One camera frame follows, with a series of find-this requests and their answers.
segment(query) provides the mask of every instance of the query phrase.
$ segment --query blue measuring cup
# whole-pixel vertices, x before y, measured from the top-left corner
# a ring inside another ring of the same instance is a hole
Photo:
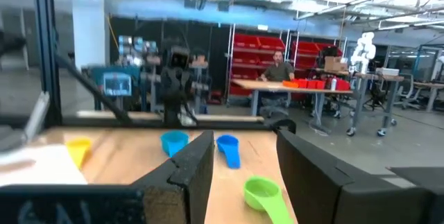
[[[162,149],[171,158],[188,144],[189,137],[182,131],[168,131],[160,136]]]
[[[239,169],[241,156],[239,155],[239,140],[232,135],[221,135],[217,140],[217,149],[225,154],[228,168]]]

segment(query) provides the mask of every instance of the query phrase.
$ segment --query yellow measuring cup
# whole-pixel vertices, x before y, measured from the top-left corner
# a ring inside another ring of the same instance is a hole
[[[87,137],[77,137],[65,143],[74,164],[80,169],[86,154],[91,150],[91,139]]]

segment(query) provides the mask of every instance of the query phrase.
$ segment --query glass wall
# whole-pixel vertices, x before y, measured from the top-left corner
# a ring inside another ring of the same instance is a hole
[[[17,117],[26,122],[42,91],[37,51],[31,50],[37,39],[28,24],[33,8],[34,0],[0,0],[0,125]]]

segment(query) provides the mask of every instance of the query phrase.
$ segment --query man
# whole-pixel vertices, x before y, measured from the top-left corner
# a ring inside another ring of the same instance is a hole
[[[291,66],[291,64],[284,62],[284,55],[281,51],[275,51],[273,54],[273,59],[275,63],[265,70],[265,72],[260,76],[260,79],[271,82],[282,82],[283,80],[294,79],[294,68]],[[260,112],[263,97],[284,97],[286,95],[286,92],[259,92],[257,106],[258,114]]]
[[[275,63],[261,75],[263,81],[282,82],[294,79],[294,68],[291,64],[284,62],[284,55],[281,51],[275,51],[273,59]]]

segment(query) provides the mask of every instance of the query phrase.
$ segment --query black frame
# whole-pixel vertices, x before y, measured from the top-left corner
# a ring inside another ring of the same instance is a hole
[[[168,128],[162,120],[133,120],[127,112],[119,110],[112,102],[104,97],[96,86],[86,79],[73,66],[68,57],[60,57],[57,54],[57,31],[55,24],[53,0],[35,0],[37,40],[41,63],[42,91],[48,92],[51,97],[51,106],[45,119],[45,128],[52,126],[72,127],[126,127],[126,128]],[[60,102],[60,81],[58,76],[59,66],[66,68],[85,88],[100,100],[115,115],[115,119],[97,119],[85,117],[63,117]],[[21,127],[26,124],[28,117],[11,117],[0,119],[0,124],[13,124]],[[271,130],[269,124],[261,121],[200,121],[198,126],[183,127],[184,129],[230,129],[230,130]]]

